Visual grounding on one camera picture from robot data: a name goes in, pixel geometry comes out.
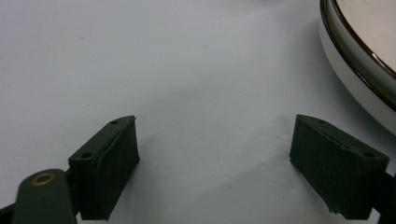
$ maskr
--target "white round object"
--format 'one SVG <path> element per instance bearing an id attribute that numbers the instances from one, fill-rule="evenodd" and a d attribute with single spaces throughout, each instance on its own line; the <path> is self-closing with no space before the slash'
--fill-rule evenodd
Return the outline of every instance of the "white round object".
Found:
<path id="1" fill-rule="evenodd" d="M 386 20 L 396 5 L 359 1 L 357 5 L 360 6 L 356 7 L 352 2 L 321 1 L 319 31 L 322 46 L 349 92 L 379 123 L 396 135 L 396 73 L 393 69 L 396 62 L 395 57 L 391 57 L 396 50 L 390 42 L 395 34 L 390 29 L 391 21 Z M 379 15 L 380 7 L 388 7 L 384 9 L 383 17 Z M 378 28 L 373 21 L 382 21 L 382 26 Z M 389 29 L 383 32 L 386 35 L 381 35 L 380 31 L 387 25 Z"/>

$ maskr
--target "white backdrop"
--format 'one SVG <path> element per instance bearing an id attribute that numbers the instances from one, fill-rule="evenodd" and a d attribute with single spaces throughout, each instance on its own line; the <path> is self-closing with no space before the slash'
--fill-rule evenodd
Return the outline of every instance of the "white backdrop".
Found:
<path id="1" fill-rule="evenodd" d="M 141 162 L 108 223 L 345 221 L 290 164 L 296 114 L 391 157 L 318 36 L 319 0 L 0 2 L 0 206 L 112 119 Z"/>

